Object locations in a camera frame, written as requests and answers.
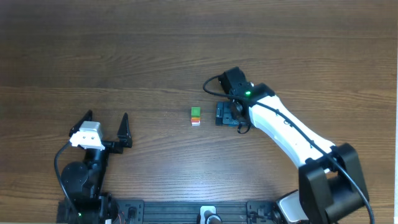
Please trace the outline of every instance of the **black cable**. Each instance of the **black cable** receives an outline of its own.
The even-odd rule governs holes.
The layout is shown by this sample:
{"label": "black cable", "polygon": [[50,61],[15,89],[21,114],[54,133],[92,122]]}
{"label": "black cable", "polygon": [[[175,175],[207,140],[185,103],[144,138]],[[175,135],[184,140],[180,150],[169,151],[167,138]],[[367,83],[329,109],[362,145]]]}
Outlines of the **black cable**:
{"label": "black cable", "polygon": [[307,140],[310,145],[312,145],[316,150],[318,150],[320,153],[322,153],[322,155],[324,155],[334,166],[337,167],[337,169],[343,174],[343,176],[345,176],[351,183],[352,185],[355,187],[355,189],[358,191],[359,195],[361,196],[366,209],[368,210],[369,213],[369,219],[370,219],[370,223],[374,224],[374,214],[371,208],[371,205],[369,203],[369,201],[366,199],[365,195],[363,194],[362,190],[359,188],[359,186],[356,184],[356,182],[348,175],[347,171],[344,170],[344,168],[337,162],[334,160],[334,158],[332,158],[329,154],[327,154],[324,150],[322,150],[319,146],[317,146],[315,144],[315,142],[313,140],[311,140],[292,120],[290,120],[286,115],[284,115],[283,113],[281,113],[278,109],[272,108],[270,106],[267,106],[263,103],[260,103],[258,101],[254,101],[254,100],[250,100],[244,97],[240,97],[240,96],[233,96],[233,95],[228,95],[228,94],[223,94],[223,93],[215,93],[212,92],[210,90],[206,89],[206,85],[207,83],[209,83],[210,81],[216,79],[220,77],[220,75],[216,75],[214,77],[209,78],[208,80],[205,81],[205,83],[203,84],[203,90],[211,95],[215,95],[215,96],[222,96],[222,97],[227,97],[229,99],[233,99],[233,100],[242,100],[248,103],[252,103],[255,105],[259,105],[262,106],[266,109],[269,109],[271,111],[273,111],[274,113],[276,113],[277,115],[283,117],[285,119],[286,122],[288,122],[290,124],[291,127],[295,128],[302,136],[305,140]]}
{"label": "black cable", "polygon": [[68,193],[67,193],[67,190],[65,189],[65,186],[64,186],[63,183],[62,183],[60,171],[58,170],[58,158],[60,157],[61,153],[62,153],[67,147],[70,146],[70,144],[71,144],[70,141],[68,141],[68,142],[67,142],[64,146],[62,146],[62,148],[57,152],[57,154],[55,155],[55,158],[54,158],[54,168],[55,168],[55,174],[57,175],[57,179],[58,179],[58,181],[60,182],[62,191],[63,191],[63,193],[65,194],[65,197],[67,198],[67,200],[68,200],[68,202],[69,202],[69,204],[70,204],[70,207],[72,208],[73,212],[74,212],[75,215],[76,215],[77,222],[78,222],[79,224],[81,224],[81,220],[80,220],[80,218],[79,218],[79,216],[78,216],[79,213],[78,213],[78,211],[77,211],[75,205],[72,203],[72,200],[70,200],[70,197],[69,197],[69,195],[68,195]]}

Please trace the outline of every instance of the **green block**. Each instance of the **green block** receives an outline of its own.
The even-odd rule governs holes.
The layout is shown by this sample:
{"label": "green block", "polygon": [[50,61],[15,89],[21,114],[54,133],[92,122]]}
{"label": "green block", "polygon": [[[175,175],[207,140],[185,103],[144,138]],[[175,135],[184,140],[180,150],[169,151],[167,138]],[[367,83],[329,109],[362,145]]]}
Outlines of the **green block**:
{"label": "green block", "polygon": [[200,107],[192,106],[191,117],[192,118],[200,118]]}

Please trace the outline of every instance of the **wooden table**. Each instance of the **wooden table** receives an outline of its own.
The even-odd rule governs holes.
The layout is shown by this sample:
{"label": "wooden table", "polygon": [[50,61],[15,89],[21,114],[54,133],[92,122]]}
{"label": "wooden table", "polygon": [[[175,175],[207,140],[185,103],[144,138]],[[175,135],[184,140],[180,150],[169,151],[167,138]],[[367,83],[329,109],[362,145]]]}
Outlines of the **wooden table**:
{"label": "wooden table", "polygon": [[[396,65],[396,1],[3,0],[0,221],[55,221],[53,158],[88,109],[106,139],[130,117],[133,147],[111,156],[104,183],[115,197],[274,200],[297,189],[295,166],[264,133],[215,126],[224,99],[201,86],[240,66],[319,135],[356,148],[377,223],[392,223]],[[83,155],[68,149],[60,169]],[[362,208],[341,223],[367,222]]]}

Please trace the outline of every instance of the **wood grain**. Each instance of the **wood grain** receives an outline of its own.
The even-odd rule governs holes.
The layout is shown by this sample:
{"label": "wood grain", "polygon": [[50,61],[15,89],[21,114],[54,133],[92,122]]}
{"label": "wood grain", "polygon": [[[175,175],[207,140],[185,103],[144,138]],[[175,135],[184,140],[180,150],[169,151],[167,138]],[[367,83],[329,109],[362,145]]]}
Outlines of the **wood grain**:
{"label": "wood grain", "polygon": [[[133,148],[104,187],[151,201],[274,200],[297,170],[264,133],[214,125],[203,82],[240,66],[294,115],[359,153],[377,223],[394,213],[397,2],[0,2],[0,221],[54,222],[53,157],[87,109]],[[220,90],[210,83],[210,88]],[[191,127],[190,107],[202,123]],[[67,150],[60,168],[83,153]],[[367,223],[362,208],[340,223]]]}

